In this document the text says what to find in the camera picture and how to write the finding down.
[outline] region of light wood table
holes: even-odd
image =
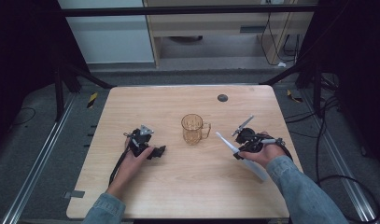
[[[218,96],[226,94],[227,102]],[[207,139],[189,146],[182,137],[181,119],[198,114],[211,123]],[[269,86],[119,87],[109,93],[91,142],[76,190],[67,209],[71,218],[84,218],[108,184],[125,136],[148,126],[152,146],[166,145],[161,158],[146,161],[125,191],[125,218],[268,218],[288,217],[277,186],[262,182],[215,135],[233,145],[231,134],[250,115],[247,127],[282,137],[301,169],[274,91]]]

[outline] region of person's right hand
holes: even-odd
[[[272,161],[274,158],[279,156],[285,156],[286,153],[277,144],[264,144],[262,150],[258,153],[253,152],[239,152],[239,156],[254,161],[260,164],[263,168]]]

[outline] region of denim sleeve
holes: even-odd
[[[332,199],[287,156],[266,167],[286,201],[293,223],[348,223]]]
[[[116,197],[103,193],[90,209],[82,223],[118,224],[122,220],[125,204]]]

